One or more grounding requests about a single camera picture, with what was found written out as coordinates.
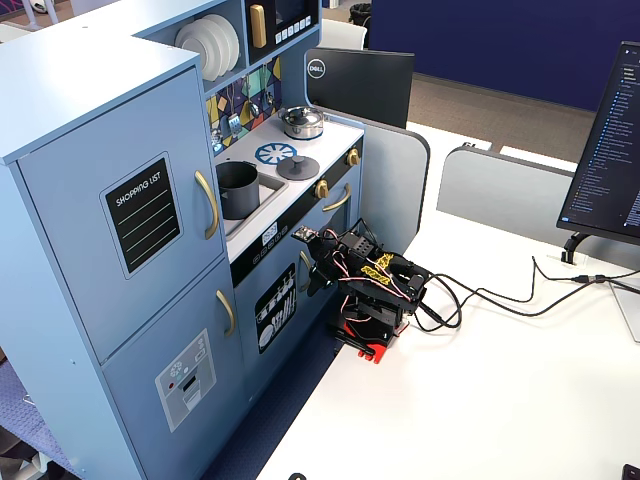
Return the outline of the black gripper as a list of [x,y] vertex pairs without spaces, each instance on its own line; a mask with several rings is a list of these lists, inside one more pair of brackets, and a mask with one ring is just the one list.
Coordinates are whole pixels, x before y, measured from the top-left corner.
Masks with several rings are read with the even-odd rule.
[[313,233],[309,241],[309,252],[314,265],[309,274],[307,295],[312,297],[320,289],[334,285],[341,278],[349,276],[341,257],[341,234],[334,230],[320,230]]

